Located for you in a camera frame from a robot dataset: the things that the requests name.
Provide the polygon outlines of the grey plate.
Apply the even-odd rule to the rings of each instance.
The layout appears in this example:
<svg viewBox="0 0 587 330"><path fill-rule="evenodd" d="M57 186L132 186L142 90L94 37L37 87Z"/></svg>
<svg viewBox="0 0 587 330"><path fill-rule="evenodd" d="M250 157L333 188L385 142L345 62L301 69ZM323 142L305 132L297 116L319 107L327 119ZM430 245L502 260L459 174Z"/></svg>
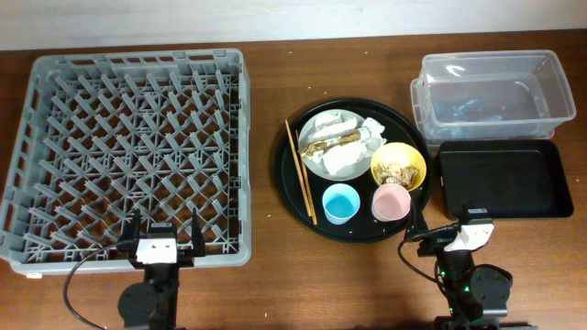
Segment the grey plate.
<svg viewBox="0 0 587 330"><path fill-rule="evenodd" d="M300 136L298 138L298 145L300 147L305 147L309 143L310 137L317 131L316 125L318 122L322 123L326 119L335 117L339 117L342 121L355 119L359 126L361 126L365 120L363 116L349 110L320 110L315 115L310 115L310 118L302 125ZM364 157L354 164L349 164L348 166L343 167L336 174L330 174L322 160L319 162L313 162L312 160L304 159L304 163L306 167L317 176L335 182L342 182L358 178L365 173L371 166L371 156Z"/></svg>

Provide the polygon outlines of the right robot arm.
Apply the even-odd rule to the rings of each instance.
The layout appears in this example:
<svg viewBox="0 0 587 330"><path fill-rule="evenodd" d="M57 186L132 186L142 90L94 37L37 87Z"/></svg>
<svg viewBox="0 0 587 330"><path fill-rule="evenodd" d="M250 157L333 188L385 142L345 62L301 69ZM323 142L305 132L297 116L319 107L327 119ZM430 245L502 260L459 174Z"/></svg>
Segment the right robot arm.
<svg viewBox="0 0 587 330"><path fill-rule="evenodd" d="M411 202L404 238L397 252L413 272L437 285L447 300L449 315L438 316L434 329L533 329L529 323L505 323L513 275L492 264L477 264L473 253L487 245L494 230L490 218L468 218L430 229L415 202ZM403 247L417 243L417 256L436 259L428 275L405 258Z"/></svg>

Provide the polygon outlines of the yellow bowl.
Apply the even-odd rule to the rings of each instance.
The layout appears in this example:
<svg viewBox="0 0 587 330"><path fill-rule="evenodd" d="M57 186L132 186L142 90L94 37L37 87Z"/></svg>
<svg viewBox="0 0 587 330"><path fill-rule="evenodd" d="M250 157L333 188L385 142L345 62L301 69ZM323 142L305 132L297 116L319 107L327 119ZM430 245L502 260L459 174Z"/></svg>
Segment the yellow bowl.
<svg viewBox="0 0 587 330"><path fill-rule="evenodd" d="M371 175L374 178L374 167L378 163L390 163L396 162L401 164L402 166L406 165L413 165L419 169L419 173L415 178L415 181L409 188L405 188L407 191L411 192L418 188L426 178L427 166L426 161L423 155L411 145L402 143L402 142L392 142L387 143L381 146L372 156L371 158Z"/></svg>

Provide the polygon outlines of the wooden chopstick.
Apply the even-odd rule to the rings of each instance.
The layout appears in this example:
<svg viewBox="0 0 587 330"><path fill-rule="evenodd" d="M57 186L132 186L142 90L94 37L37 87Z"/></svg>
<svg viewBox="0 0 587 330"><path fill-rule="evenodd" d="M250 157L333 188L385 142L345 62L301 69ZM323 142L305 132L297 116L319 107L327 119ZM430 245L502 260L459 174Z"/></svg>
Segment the wooden chopstick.
<svg viewBox="0 0 587 330"><path fill-rule="evenodd" d="M308 204L310 207L310 216L312 218L312 222L314 226L317 226L317 218L316 218L316 210L314 207L314 202L313 202L313 196L312 196L312 192L311 192L311 187L310 187L310 182L309 182L309 178L308 178L308 174L307 174L307 169L304 163L304 159L301 156L300 152L298 151L298 158L301 162L301 166L302 166L302 174L303 174L303 179L305 182L305 189L306 189L306 195L307 195L307 200L308 200Z"/></svg>
<svg viewBox="0 0 587 330"><path fill-rule="evenodd" d="M302 169L300 167L300 163L299 163L299 160L298 160L297 152L296 152L296 149L295 149L294 139L293 139L293 136L292 136L292 133L291 133L291 129L290 129L290 126L289 126L289 122L288 122L287 119L284 120L284 124L285 124L285 128L286 128L287 137L288 137L288 140L289 140L290 150L291 150L292 155L293 155L293 162L294 162L295 170L296 170L296 173L297 173L298 181L299 181L299 184L300 184L300 188L301 188L301 192L302 192L302 197L303 197L304 204L305 204L305 209L306 209L307 214L311 217L312 216L312 210L311 210L311 206L309 204L308 197L307 197L307 194L306 194L305 181L304 181Z"/></svg>

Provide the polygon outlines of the white tissue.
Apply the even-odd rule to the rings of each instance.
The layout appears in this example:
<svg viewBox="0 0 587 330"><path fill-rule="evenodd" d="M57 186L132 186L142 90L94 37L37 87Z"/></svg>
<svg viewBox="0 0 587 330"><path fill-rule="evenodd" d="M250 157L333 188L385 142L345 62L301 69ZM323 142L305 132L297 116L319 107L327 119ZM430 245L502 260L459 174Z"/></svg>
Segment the white tissue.
<svg viewBox="0 0 587 330"><path fill-rule="evenodd" d="M361 126L357 124L355 119L342 121L339 117L326 119L322 123L318 122L316 125L317 131L310 137L308 144L318 140L346 135L355 129L361 128L367 129L371 135L360 141L335 146L326 152L317 152L313 158L301 156L304 160L312 160L313 162L324 161L330 174L336 174L343 167L354 164L364 157L372 157L375 151L386 142L386 139L382 136L385 126L371 117L364 118L365 120Z"/></svg>

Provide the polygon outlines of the blue cup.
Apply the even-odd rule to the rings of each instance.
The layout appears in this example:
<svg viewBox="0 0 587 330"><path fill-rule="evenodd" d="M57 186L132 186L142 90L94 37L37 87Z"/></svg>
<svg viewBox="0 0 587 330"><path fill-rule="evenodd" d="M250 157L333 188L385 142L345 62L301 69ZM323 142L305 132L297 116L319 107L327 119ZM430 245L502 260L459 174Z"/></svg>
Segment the blue cup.
<svg viewBox="0 0 587 330"><path fill-rule="evenodd" d="M336 183L323 193L322 205L328 222L343 225L360 209L360 196L348 184Z"/></svg>

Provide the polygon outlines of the pink cup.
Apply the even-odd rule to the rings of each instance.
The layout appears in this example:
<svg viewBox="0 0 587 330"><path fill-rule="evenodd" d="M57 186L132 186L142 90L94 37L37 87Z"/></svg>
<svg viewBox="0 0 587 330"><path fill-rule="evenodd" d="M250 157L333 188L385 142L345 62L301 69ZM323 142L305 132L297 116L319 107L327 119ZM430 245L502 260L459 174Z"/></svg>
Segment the pink cup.
<svg viewBox="0 0 587 330"><path fill-rule="evenodd" d="M381 222L399 221L410 213L411 200L411 195L403 186L386 183L375 191L371 213Z"/></svg>

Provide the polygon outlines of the food scraps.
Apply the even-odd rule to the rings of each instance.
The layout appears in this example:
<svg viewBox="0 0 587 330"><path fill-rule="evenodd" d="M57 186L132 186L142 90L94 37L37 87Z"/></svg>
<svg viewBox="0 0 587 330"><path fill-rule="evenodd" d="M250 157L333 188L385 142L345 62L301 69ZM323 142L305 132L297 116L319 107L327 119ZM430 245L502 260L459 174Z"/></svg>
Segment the food scraps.
<svg viewBox="0 0 587 330"><path fill-rule="evenodd" d="M396 162L378 163L374 167L374 178L379 184L398 184L409 188L415 181L419 169L413 165L402 166Z"/></svg>

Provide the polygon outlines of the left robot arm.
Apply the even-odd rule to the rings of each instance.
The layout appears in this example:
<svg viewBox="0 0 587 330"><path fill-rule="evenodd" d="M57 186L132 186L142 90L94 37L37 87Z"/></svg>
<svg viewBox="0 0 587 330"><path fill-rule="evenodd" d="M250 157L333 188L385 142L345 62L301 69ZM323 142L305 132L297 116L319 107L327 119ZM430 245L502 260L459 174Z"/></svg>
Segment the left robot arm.
<svg viewBox="0 0 587 330"><path fill-rule="evenodd" d="M66 308L79 321L94 329L100 326L81 316L70 303L68 289L72 277L84 262L111 248L127 254L136 270L143 271L143 280L129 285L121 293L117 310L126 329L170 330L176 327L180 269L194 265L196 258L206 256L205 239L199 225L192 227L190 248L178 246L177 226L172 223L151 223L147 233L140 233L140 211L115 244L101 247L73 266L63 285L62 298Z"/></svg>

